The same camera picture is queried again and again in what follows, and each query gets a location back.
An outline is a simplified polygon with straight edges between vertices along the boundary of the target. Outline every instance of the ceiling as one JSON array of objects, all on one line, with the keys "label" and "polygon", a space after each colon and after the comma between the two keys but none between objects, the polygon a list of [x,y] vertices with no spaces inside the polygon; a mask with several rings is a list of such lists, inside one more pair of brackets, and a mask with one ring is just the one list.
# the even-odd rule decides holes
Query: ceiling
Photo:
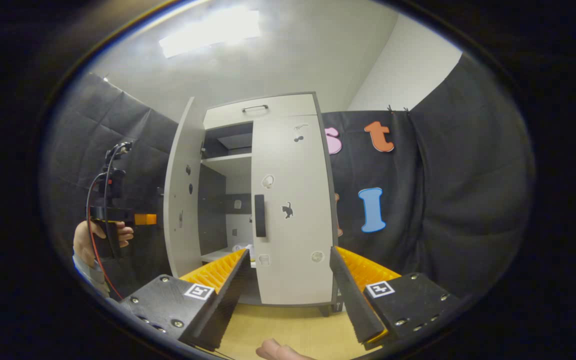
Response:
[{"label": "ceiling", "polygon": [[[259,11],[261,36],[166,58],[158,41],[215,9]],[[89,71],[179,121],[188,98],[206,109],[237,100],[317,92],[322,112],[346,111],[388,41],[397,13],[369,0],[213,0],[142,29]]]}]

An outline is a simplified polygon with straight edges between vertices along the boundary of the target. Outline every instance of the round hole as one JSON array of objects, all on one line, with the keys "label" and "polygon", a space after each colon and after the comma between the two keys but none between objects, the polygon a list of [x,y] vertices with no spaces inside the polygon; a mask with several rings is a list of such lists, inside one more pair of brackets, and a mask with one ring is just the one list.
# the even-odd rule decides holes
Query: round hole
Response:
[{"label": "round hole", "polygon": [[159,330],[160,332],[162,332],[164,334],[167,332],[166,329],[162,328],[159,325],[153,325],[152,327],[155,328],[156,330]]}]

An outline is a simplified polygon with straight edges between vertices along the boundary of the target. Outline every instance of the black cat sticker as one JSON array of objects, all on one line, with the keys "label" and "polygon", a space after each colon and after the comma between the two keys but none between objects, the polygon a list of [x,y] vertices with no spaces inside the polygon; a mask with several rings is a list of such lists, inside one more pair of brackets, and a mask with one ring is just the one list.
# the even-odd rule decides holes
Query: black cat sticker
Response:
[{"label": "black cat sticker", "polygon": [[286,203],[288,203],[288,206],[282,206],[281,210],[282,212],[286,213],[286,219],[290,218],[293,216],[293,207],[290,204],[290,201],[286,201]]}]

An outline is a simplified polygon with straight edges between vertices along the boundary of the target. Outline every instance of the finger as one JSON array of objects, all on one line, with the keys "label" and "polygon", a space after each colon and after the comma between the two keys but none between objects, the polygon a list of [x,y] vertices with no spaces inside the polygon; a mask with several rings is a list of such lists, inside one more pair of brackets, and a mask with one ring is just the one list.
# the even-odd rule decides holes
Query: finger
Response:
[{"label": "finger", "polygon": [[117,234],[121,235],[121,234],[132,234],[135,231],[133,230],[132,227],[122,227],[122,228],[118,228],[117,229]]},{"label": "finger", "polygon": [[300,355],[288,345],[279,347],[276,357],[277,360],[313,360],[311,357]]},{"label": "finger", "polygon": [[132,239],[132,238],[134,238],[134,237],[135,237],[135,235],[133,235],[133,234],[123,234],[123,235],[119,235],[119,241],[122,242],[122,241],[130,240],[130,239]]},{"label": "finger", "polygon": [[90,221],[90,230],[92,230],[92,232],[97,235],[98,237],[100,237],[101,239],[105,239],[106,238],[106,234],[104,233],[104,231],[101,229],[101,226],[99,226],[97,223],[95,223],[94,221]]},{"label": "finger", "polygon": [[265,360],[276,360],[274,357],[270,356],[263,348],[258,347],[254,351],[259,358],[264,358]]},{"label": "finger", "polygon": [[261,343],[261,348],[263,351],[272,356],[273,359],[277,358],[277,351],[280,347],[281,346],[279,345],[279,342],[272,338],[263,340]]}]

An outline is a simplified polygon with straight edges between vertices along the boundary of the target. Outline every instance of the cabinet door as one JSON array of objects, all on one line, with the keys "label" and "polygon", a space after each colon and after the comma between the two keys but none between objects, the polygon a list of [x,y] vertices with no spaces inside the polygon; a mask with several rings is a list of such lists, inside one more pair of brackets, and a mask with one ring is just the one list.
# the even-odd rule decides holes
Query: cabinet door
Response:
[{"label": "cabinet door", "polygon": [[168,158],[164,235],[170,270],[175,278],[202,266],[197,218],[201,147],[206,135],[202,120],[201,106],[192,97],[183,110]]},{"label": "cabinet door", "polygon": [[264,304],[331,301],[329,254],[336,233],[326,149],[317,115],[254,121],[251,192],[253,201],[256,195],[264,198],[265,236],[258,236],[253,203],[253,239]]}]

